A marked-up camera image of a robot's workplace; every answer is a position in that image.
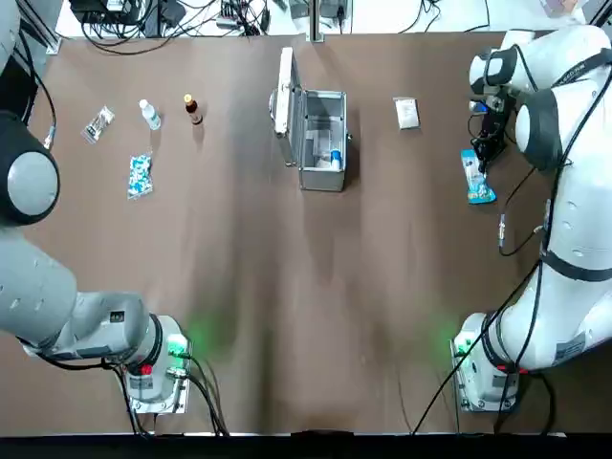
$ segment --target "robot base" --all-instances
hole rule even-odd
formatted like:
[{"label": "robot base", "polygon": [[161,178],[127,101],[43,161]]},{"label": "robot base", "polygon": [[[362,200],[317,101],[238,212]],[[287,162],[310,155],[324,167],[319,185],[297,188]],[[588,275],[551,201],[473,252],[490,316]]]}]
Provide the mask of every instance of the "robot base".
[{"label": "robot base", "polygon": [[[450,341],[450,361],[453,368],[478,338],[484,318],[484,314],[468,317],[459,335]],[[506,378],[510,380],[502,411],[510,410],[516,403],[518,377],[507,376],[491,365],[479,341],[454,375],[455,396],[461,409],[472,412],[498,411]]]},{"label": "robot base", "polygon": [[[186,412],[189,395],[189,379],[173,376],[174,373],[189,374],[189,359],[170,355],[174,346],[184,346],[182,354],[191,355],[191,343],[186,339],[179,324],[170,316],[157,316],[163,329],[162,350],[150,375],[133,378],[128,376],[130,406],[138,413],[181,414]],[[161,397],[148,395],[165,394]]]}]

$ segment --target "open metal case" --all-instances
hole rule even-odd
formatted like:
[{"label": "open metal case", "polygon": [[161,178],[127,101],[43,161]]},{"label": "open metal case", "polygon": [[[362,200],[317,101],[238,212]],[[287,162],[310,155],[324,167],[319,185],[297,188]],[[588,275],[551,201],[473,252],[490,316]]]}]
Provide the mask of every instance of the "open metal case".
[{"label": "open metal case", "polygon": [[278,87],[270,96],[269,108],[285,165],[297,166],[300,188],[342,191],[348,139],[346,93],[303,89],[294,50],[283,48]]}]

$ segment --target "brown table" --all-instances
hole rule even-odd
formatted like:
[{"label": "brown table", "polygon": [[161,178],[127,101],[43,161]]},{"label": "brown table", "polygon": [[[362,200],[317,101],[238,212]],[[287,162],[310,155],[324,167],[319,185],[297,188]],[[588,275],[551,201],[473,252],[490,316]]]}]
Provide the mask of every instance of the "brown table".
[{"label": "brown table", "polygon": [[[537,253],[532,243],[498,256],[499,205],[466,199],[468,68],[501,37],[329,36],[315,47],[303,36],[178,39],[133,57],[65,42],[45,76],[61,197],[27,236],[81,290],[138,291],[153,312],[179,319],[217,368],[232,431],[405,431],[398,374],[415,425],[449,370],[448,339],[469,313],[501,304]],[[289,45],[306,87],[347,93],[354,143],[341,194],[300,192],[272,136],[268,97]],[[184,112],[185,92],[204,106],[202,130]],[[417,98],[421,129],[398,130],[393,97]],[[164,114],[157,136],[140,98]],[[90,146],[79,132],[105,104],[117,118]],[[43,138],[48,123],[39,96],[33,132]],[[150,143],[155,189],[128,202],[129,158]],[[502,199],[527,169],[515,152],[497,162],[491,184]],[[540,222],[547,196],[540,176],[521,190],[511,237]],[[2,345],[0,434],[129,429],[111,374],[62,372],[11,337]],[[609,358],[603,347],[551,370],[558,429],[610,430]],[[195,391],[189,403],[158,430],[209,430]],[[506,429],[539,430],[547,405],[533,384]],[[492,416],[461,423],[490,430]],[[454,429],[449,387],[423,431]]]}]

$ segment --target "water bottle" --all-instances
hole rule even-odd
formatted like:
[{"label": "water bottle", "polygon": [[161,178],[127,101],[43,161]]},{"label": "water bottle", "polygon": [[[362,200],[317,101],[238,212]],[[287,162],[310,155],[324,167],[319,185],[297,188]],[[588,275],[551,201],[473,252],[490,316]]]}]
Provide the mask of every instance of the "water bottle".
[{"label": "water bottle", "polygon": [[157,131],[160,127],[162,127],[162,119],[160,119],[160,116],[153,105],[143,99],[139,103],[139,106],[142,110],[142,117],[146,120],[151,130]]},{"label": "water bottle", "polygon": [[332,169],[342,170],[342,155],[340,150],[332,150]]}]

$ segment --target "gray robot arm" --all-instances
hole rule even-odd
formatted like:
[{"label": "gray robot arm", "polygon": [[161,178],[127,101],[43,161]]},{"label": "gray robot arm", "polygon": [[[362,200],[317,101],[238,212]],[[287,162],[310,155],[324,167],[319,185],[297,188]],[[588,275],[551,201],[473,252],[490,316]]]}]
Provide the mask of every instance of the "gray robot arm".
[{"label": "gray robot arm", "polygon": [[[0,2],[0,73],[18,28],[14,0]],[[119,365],[137,412],[184,412],[188,381],[177,375],[190,349],[178,323],[149,314],[138,294],[79,292],[73,274],[21,234],[51,213],[59,190],[50,151],[0,111],[0,330],[47,361]]]}]

